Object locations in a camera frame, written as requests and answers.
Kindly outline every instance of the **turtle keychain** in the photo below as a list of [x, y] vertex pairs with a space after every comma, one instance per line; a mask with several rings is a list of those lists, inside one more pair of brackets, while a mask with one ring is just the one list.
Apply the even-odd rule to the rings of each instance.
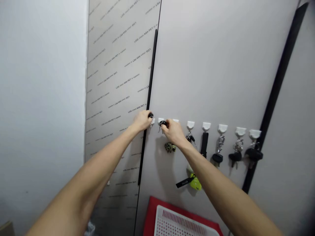
[[176, 151], [176, 146], [174, 144], [172, 144], [171, 142], [167, 142], [166, 144], [164, 144], [165, 150], [167, 151], [167, 153], [169, 152], [175, 152]]

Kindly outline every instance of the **key fob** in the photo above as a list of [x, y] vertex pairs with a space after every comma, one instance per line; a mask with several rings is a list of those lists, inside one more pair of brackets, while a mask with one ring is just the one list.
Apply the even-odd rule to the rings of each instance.
[[192, 188], [195, 190], [200, 191], [201, 190], [201, 183], [199, 182], [198, 178], [195, 176], [194, 179], [189, 184]]
[[231, 161], [241, 161], [242, 160], [242, 154], [240, 152], [235, 152], [232, 154], [229, 154], [229, 158], [231, 159]]
[[195, 138], [191, 135], [190, 136], [191, 141], [195, 142]]
[[166, 126], [166, 121], [160, 121], [159, 125], [165, 125]]
[[263, 153], [257, 149], [249, 148], [245, 152], [245, 156], [248, 156], [252, 161], [259, 161], [263, 158]]
[[212, 159], [216, 162], [216, 163], [221, 163], [223, 161], [223, 156], [221, 154], [213, 154], [212, 155]]
[[180, 181], [179, 183], [176, 184], [177, 188], [183, 187], [186, 184], [189, 184], [190, 182], [192, 182], [194, 180], [194, 178], [196, 177], [195, 174], [191, 173], [190, 177], [187, 179], [184, 179], [183, 181]]

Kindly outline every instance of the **black key tag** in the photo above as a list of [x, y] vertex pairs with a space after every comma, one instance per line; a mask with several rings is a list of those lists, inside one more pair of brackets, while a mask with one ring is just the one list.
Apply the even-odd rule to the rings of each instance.
[[189, 177], [187, 179], [184, 179], [183, 181], [180, 181], [179, 183], [176, 184], [177, 188], [183, 187], [187, 184], [189, 184], [190, 182], [192, 182], [194, 180], [194, 178], [196, 177], [196, 175], [193, 175], [193, 177]]

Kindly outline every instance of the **white wall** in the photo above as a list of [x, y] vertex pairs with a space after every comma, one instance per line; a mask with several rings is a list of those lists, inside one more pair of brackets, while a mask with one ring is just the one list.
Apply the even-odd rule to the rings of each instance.
[[87, 6], [0, 2], [0, 225], [17, 235], [83, 164]]
[[313, 235], [315, 2], [306, 11], [249, 191], [285, 235]]

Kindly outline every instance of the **black strip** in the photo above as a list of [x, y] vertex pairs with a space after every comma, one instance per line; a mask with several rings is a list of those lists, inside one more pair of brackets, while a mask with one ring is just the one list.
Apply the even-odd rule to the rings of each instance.
[[200, 154], [207, 159], [207, 145], [208, 145], [209, 133], [203, 132]]
[[[292, 51], [293, 51], [296, 39], [300, 31], [301, 24], [303, 22], [303, 18], [304, 18], [307, 6], [308, 6], [308, 3], [305, 3], [301, 7], [299, 7], [295, 12], [295, 15], [292, 21], [292, 25], [288, 34], [288, 38], [285, 43], [285, 47], [284, 47], [282, 57], [279, 63], [275, 81], [273, 83], [272, 90], [269, 96], [265, 114], [262, 119], [262, 124], [260, 126], [260, 130], [262, 133], [261, 133], [261, 136], [257, 139], [257, 141], [260, 143], [260, 150], [266, 138], [266, 134], [267, 134], [270, 120], [273, 114], [273, 110], [275, 109], [275, 105], [276, 105], [277, 98], [281, 89], [281, 85], [282, 85], [286, 70], [288, 68], [288, 64], [292, 55]], [[249, 192], [250, 185], [254, 177], [256, 166], [257, 166], [257, 162], [253, 165], [251, 169], [248, 169], [246, 177], [245, 177], [242, 190], [247, 194]]]
[[[161, 4], [160, 4], [160, 12], [159, 12], [159, 15], [158, 15], [157, 27], [159, 27], [159, 25], [160, 25], [161, 8], [162, 8], [162, 0], [161, 0]], [[154, 69], [154, 62], [155, 62], [155, 52], [156, 52], [156, 49], [157, 49], [157, 41], [158, 41], [158, 28], [155, 30], [155, 35], [154, 35], [154, 43], [153, 43], [153, 51], [152, 51], [152, 62], [151, 62], [151, 73], [150, 73], [150, 82], [149, 82], [149, 92], [148, 92], [148, 101], [147, 101], [147, 110], [149, 109], [149, 106], [150, 106], [151, 88], [152, 88], [152, 79], [153, 79], [153, 69]], [[136, 210], [136, 220], [135, 220], [134, 235], [136, 233], [136, 222], [137, 222], [139, 194], [140, 194], [140, 182], [141, 182], [141, 175], [142, 175], [142, 165], [143, 165], [143, 155], [144, 155], [144, 147], [145, 147], [146, 135], [147, 135], [147, 131], [145, 130], [144, 133], [143, 133], [141, 160], [140, 160], [140, 168], [139, 168], [139, 178], [138, 178], [139, 191], [138, 191], [138, 200], [137, 200], [137, 210]]]
[[[152, 62], [151, 62], [151, 74], [150, 74], [150, 83], [149, 83], [149, 92], [148, 92], [148, 101], [147, 101], [147, 110], [150, 107], [150, 99], [151, 99], [151, 88], [152, 88], [152, 79], [153, 79], [153, 70], [154, 70], [154, 61], [155, 61], [155, 51], [157, 49], [157, 39], [158, 39], [158, 30], [155, 30], [154, 35], [154, 44], [153, 44], [153, 53], [152, 53]], [[142, 174], [142, 165], [143, 165], [143, 155], [144, 155], [144, 147], [145, 147], [145, 138], [147, 136], [147, 130], [143, 133], [143, 141], [142, 141], [142, 150], [141, 150], [141, 160], [140, 160], [140, 168], [139, 168], [139, 178], [138, 178], [138, 186], [141, 182], [141, 174]]]

